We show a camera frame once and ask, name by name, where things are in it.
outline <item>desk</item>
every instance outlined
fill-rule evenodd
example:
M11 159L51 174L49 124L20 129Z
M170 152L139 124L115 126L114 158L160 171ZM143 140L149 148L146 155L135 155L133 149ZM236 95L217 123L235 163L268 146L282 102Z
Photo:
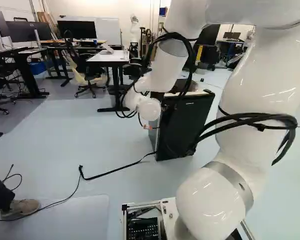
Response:
M16 67L19 69L24 81L24 85L29 92L22 92L17 97L18 99L44 99L49 92L42 92L39 90L36 79L31 72L31 68L27 62L30 55L38 54L46 51L42 49L29 49L28 47L14 47L7 50L0 50L0 57L13 58Z
M113 77L113 87L115 92L115 107L99 108L99 113L120 111L120 96L119 96L119 77L121 85L124 84L123 66L129 63L129 52L124 50L114 50L113 54L96 54L89 58L87 64L91 67L111 67Z
M73 40L75 43L92 43L93 40ZM96 44L97 45L101 45L101 44L105 44L107 42L107 40L97 40ZM45 40L45 41L40 41L41 44L44 45L49 45L49 44L65 44L65 40L63 39L58 39L58 40Z
M53 62L53 66L54 66L56 74L57 74L57 76L49 76L49 77L47 77L47 79L65 79L65 81L60 85L61 87L66 86L70 82L70 80L71 80L71 78L69 78L69 76L68 76L66 61L62 57L62 55L63 55L62 51L67 50L67 49L68 49L68 47L62 46L62 45L47 47L47 54L51 58L51 60ZM98 52L98 51L103 50L104 48L103 47L99 47L99 46L77 46L74 49L76 51L78 51L79 53L82 53L82 52L85 53L87 51ZM57 59L56 59L54 51L58 52L59 59L61 61L62 69L63 69L63 72L64 72L64 76L61 75L61 72L60 72L60 69L59 69L59 65L57 63Z
M226 63L228 66L228 61L230 60L229 57L231 55L231 51L234 49L234 47L238 44L241 45L241 48L244 47L244 41L226 41L226 40L217 40L216 41L219 44L219 48L221 49L222 45L227 45L227 53L226 53Z

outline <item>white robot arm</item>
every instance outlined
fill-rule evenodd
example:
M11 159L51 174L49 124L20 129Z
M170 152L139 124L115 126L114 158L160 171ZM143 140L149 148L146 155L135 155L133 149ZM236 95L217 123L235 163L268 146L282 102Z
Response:
M217 117L223 113L293 116L300 104L300 0L171 1L167 31L195 39L207 24L256 25L255 39L223 90ZM187 58L181 41L159 43L152 71L128 91L124 104L146 120L158 118L160 103L137 92L168 92ZM261 123L284 125L276 120ZM245 218L264 189L286 133L244 125L216 135L219 153L176 194L179 216L197 240L224 240Z

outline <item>floor mat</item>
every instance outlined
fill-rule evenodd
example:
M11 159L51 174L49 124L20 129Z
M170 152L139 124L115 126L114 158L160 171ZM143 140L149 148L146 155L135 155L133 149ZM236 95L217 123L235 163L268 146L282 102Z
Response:
M41 200L42 206L60 199ZM0 240L105 240L107 195L76 197L32 216L0 222Z

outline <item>black computer case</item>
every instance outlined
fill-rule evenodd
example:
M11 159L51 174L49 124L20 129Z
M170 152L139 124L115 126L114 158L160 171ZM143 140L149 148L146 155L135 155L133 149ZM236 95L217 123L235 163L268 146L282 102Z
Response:
M194 154L187 150L205 125L215 98L215 94L209 90L188 92L176 105L177 96L166 93L161 102L160 118L149 123L153 129L149 130L148 135L153 150L157 151L157 161Z

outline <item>sneaker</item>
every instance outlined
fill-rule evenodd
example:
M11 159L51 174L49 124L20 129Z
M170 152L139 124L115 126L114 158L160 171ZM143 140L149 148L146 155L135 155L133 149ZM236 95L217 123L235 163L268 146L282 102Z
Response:
M40 203L34 199L12 200L10 204L10 211L1 211L2 218L11 216L27 216L33 214L40 208Z

